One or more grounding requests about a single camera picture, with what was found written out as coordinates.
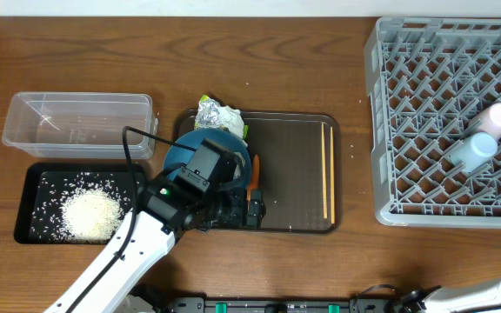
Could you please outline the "dark blue bowl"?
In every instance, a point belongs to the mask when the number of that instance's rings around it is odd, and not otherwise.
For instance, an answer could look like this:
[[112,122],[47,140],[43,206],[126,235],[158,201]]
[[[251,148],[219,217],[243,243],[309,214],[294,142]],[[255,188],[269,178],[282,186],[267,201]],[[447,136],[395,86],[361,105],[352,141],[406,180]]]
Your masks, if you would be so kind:
[[[243,181],[239,186],[246,188],[251,181],[252,165],[250,154],[244,141],[225,130],[197,129],[182,135],[176,140],[176,143],[196,149],[204,139],[210,139],[227,150],[237,153],[243,159]],[[188,163],[193,155],[193,151],[171,146],[165,156],[163,168],[165,169],[174,163]]]

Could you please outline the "wooden chopstick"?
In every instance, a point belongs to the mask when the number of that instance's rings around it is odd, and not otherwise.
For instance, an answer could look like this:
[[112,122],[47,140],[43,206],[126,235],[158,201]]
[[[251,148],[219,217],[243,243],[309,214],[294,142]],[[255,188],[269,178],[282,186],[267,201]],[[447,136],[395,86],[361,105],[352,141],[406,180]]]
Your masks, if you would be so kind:
[[325,150],[325,131],[324,123],[320,123],[321,131],[321,169],[322,169],[322,190],[323,190],[323,217],[328,218],[328,195],[327,195],[327,176],[326,176],[326,150]]
[[330,209],[331,223],[335,224],[335,165],[334,165],[334,131],[330,128]]

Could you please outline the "white rice pile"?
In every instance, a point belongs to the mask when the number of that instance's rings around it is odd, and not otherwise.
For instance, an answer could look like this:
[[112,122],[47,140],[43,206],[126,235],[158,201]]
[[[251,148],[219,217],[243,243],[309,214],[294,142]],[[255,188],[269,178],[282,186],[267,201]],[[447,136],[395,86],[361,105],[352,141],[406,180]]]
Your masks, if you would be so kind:
[[104,243],[131,209],[126,172],[47,171],[37,186],[31,243]]

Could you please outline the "light blue plastic cup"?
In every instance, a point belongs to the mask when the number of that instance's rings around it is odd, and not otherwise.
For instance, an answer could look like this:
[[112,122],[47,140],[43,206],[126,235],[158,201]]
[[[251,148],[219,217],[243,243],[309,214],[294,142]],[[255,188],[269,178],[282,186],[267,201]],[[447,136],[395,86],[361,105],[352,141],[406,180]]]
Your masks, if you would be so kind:
[[465,138],[461,145],[450,154],[451,163],[464,165],[464,172],[470,173],[486,163],[498,151],[498,142],[485,132],[478,132]]

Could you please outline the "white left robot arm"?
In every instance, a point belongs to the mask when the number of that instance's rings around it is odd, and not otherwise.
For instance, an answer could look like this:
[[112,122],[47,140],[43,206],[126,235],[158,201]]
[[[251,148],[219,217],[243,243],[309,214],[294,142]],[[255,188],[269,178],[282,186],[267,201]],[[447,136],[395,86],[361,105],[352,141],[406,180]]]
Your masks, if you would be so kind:
[[165,168],[138,191],[137,204],[50,312],[112,312],[140,278],[189,230],[258,230],[263,193],[204,178],[182,163]]

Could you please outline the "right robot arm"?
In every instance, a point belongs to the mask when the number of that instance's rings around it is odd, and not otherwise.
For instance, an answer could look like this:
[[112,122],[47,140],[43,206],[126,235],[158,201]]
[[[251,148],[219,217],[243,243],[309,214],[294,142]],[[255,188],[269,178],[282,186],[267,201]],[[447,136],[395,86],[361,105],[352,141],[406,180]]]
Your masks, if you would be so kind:
[[436,286],[415,290],[397,301],[390,312],[501,312],[501,278],[457,289]]

